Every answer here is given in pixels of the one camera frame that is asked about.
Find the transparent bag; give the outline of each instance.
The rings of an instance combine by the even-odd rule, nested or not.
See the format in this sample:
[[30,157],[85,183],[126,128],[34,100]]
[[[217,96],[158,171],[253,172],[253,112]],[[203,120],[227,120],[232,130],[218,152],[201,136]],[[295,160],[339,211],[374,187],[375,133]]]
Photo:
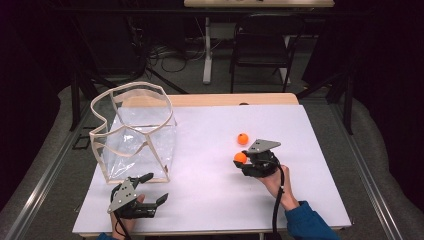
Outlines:
[[152,172],[150,182],[169,182],[177,123],[160,86],[133,82],[110,89],[91,102],[100,126],[91,146],[108,184]]

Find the floor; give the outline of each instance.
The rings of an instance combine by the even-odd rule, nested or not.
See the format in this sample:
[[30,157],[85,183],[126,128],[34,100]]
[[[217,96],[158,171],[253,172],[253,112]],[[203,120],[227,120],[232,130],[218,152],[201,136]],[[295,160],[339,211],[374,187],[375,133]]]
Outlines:
[[[297,93],[307,87],[301,77],[314,43],[314,39],[300,42],[288,92]],[[167,58],[151,59],[151,67],[189,93],[228,93],[231,50],[226,41],[214,41],[215,45],[209,85],[202,83],[204,56],[201,51],[200,54],[190,52],[193,57],[188,61],[175,58],[174,54],[161,54]],[[240,71],[237,75],[237,79],[250,77],[253,81],[264,77],[271,82],[278,81],[278,75],[265,70]],[[125,83],[120,76],[110,79],[118,84]],[[167,94],[178,94],[150,74],[144,75],[142,80],[163,86]],[[252,91],[279,90],[275,85],[236,86],[236,92]],[[389,174],[384,142],[366,108],[354,101],[354,134],[349,135],[341,125],[339,105],[328,105],[324,100],[327,91],[320,89],[301,99],[300,103],[305,106],[353,223],[352,227],[338,231],[339,236],[342,239],[423,239],[423,213],[403,196]],[[81,96],[82,122],[74,132],[69,132],[72,121],[70,89],[64,89],[59,97],[62,105],[55,125],[25,179],[0,213],[0,229],[6,239],[81,239],[72,233],[72,227],[96,162],[90,148],[73,150],[72,146],[80,134],[87,135],[87,127],[92,127],[92,114],[86,105],[88,101]],[[283,235],[284,239],[290,238],[287,233]]]

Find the black chair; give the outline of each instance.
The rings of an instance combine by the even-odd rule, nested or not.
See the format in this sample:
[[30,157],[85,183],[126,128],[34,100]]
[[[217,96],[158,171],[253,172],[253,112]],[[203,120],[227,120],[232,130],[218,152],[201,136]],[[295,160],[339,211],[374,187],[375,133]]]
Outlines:
[[[282,14],[250,14],[243,17],[234,29],[234,46],[230,63],[231,93],[234,90],[235,68],[286,68],[282,92],[286,91],[296,43],[305,29],[302,18]],[[288,45],[285,37],[290,37]]]

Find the white tabletop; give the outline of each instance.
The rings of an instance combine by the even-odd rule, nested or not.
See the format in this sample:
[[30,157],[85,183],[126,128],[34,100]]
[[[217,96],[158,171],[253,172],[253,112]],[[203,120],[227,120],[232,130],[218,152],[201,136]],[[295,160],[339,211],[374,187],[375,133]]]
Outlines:
[[333,7],[333,0],[184,0],[186,7]]
[[[307,200],[333,228],[350,226],[327,163],[301,105],[174,107],[177,144],[171,182],[137,187],[154,202],[169,193],[155,218],[139,219],[134,234],[175,235],[268,232],[275,199],[256,179],[233,163],[235,153],[255,139],[281,142],[271,151],[291,171],[294,194]],[[246,132],[247,146],[236,142]],[[106,213],[114,185],[106,185],[97,167],[73,232],[111,232]],[[286,228],[280,207],[278,228]]]

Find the human hand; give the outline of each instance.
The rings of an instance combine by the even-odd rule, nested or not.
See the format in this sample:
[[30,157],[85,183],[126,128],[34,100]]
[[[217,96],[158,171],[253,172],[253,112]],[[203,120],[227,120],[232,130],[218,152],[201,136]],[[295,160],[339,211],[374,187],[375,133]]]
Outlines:
[[[137,197],[137,201],[142,203],[144,201],[144,198],[145,198],[145,195],[140,194]],[[111,221],[112,221],[112,237],[116,238],[118,240],[124,240],[125,239],[124,230],[122,229],[120,224],[117,224],[115,214],[111,213],[110,218],[111,218]],[[132,230],[134,228],[136,219],[123,219],[123,218],[121,218],[121,222],[124,224],[128,233],[130,233],[130,232],[132,232]]]
[[[281,197],[281,205],[286,211],[292,210],[299,206],[299,202],[293,195],[290,182],[290,170],[287,166],[281,165],[284,173],[284,193]],[[273,197],[277,197],[278,190],[281,186],[281,171],[277,170],[272,175],[265,178],[257,178],[268,189]]]

